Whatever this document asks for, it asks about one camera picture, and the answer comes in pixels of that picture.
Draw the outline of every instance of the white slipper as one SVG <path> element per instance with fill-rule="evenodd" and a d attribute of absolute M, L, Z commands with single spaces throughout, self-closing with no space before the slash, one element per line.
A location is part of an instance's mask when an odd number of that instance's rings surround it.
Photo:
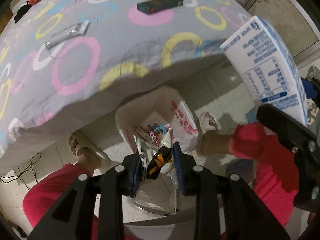
<path fill-rule="evenodd" d="M 67 141 L 70 151 L 78 156 L 78 150 L 87 147 L 93 150 L 96 157 L 100 160 L 99 170 L 107 170 L 110 167 L 110 158 L 101 149 L 95 146 L 86 136 L 84 136 L 80 131 L 73 132 Z"/>
<path fill-rule="evenodd" d="M 209 112 L 204 112 L 200 115 L 199 123 L 202 130 L 202 135 L 198 139 L 196 148 L 192 151 L 193 158 L 198 162 L 203 161 L 206 158 L 205 155 L 201 154 L 204 134 L 210 130 L 218 132 L 217 118 Z"/>

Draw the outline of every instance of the red shorts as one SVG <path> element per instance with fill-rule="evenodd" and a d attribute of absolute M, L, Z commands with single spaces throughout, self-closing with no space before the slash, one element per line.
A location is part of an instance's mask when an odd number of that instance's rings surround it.
<path fill-rule="evenodd" d="M 258 159 L 254 191 L 285 227 L 293 210 L 293 198 L 299 182 L 293 154 L 279 144 L 276 135 L 267 136 L 259 123 L 239 125 L 231 147 L 236 157 Z M 32 187 L 22 204 L 32 227 L 37 225 L 62 192 L 82 173 L 89 175 L 81 165 L 66 164 Z M 94 217 L 94 240 L 97 239 L 97 229 L 98 221 Z"/>

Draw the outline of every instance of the milk carton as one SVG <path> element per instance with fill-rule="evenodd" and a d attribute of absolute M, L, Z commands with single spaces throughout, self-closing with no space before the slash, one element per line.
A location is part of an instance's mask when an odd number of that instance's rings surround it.
<path fill-rule="evenodd" d="M 243 79 L 257 107 L 271 104 L 306 124 L 306 93 L 299 71 L 268 20 L 252 17 L 221 49 Z"/>

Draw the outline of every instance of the tile floor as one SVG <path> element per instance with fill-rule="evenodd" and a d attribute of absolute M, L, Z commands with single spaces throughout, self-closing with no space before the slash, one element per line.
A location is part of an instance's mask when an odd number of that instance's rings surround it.
<path fill-rule="evenodd" d="M 179 91 L 187 105 L 193 112 L 195 120 L 204 111 L 212 112 L 218 119 L 218 127 L 221 134 L 233 133 L 238 124 L 245 124 L 245 114 L 254 107 L 254 103 L 246 90 L 241 78 L 232 66 L 212 67 L 198 72 L 182 81 L 171 84 Z M 115 124 L 115 113 L 111 112 L 95 122 L 83 127 L 81 131 L 112 160 L 122 161 L 124 156 L 130 154 L 129 149 L 119 135 Z M 76 157 L 68 150 L 65 141 L 59 141 L 41 152 L 42 158 L 33 165 L 38 181 L 41 181 L 52 172 L 60 169 L 64 164 L 76 163 Z M 206 158 L 202 165 L 219 175 L 226 174 L 228 163 L 234 161 L 231 155 L 211 155 Z M 15 176 L 31 164 L 31 160 L 20 165 L 7 176 Z M 4 216 L 12 222 L 20 225 L 28 234 L 31 232 L 31 225 L 28 223 L 23 210 L 22 200 L 31 188 L 36 184 L 35 177 L 31 170 L 22 175 L 21 180 L 15 180 L 8 184 L 0 182 L 0 205 Z M 169 196 L 170 191 L 163 182 L 162 192 L 155 193 L 158 197 Z M 95 214 L 98 214 L 100 197 L 97 197 Z M 123 199 L 124 221 L 148 220 L 159 217 L 158 215 L 139 212 L 132 208 L 127 200 Z"/>

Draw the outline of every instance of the gray bedsheet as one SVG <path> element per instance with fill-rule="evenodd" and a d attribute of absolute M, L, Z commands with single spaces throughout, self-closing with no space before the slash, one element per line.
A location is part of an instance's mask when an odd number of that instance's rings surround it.
<path fill-rule="evenodd" d="M 145 0 L 42 0 L 0 36 L 0 172 L 125 98 L 224 59 L 222 44 L 250 15 L 234 0 L 184 0 L 148 16 Z M 85 36 L 47 51 L 78 22 Z"/>

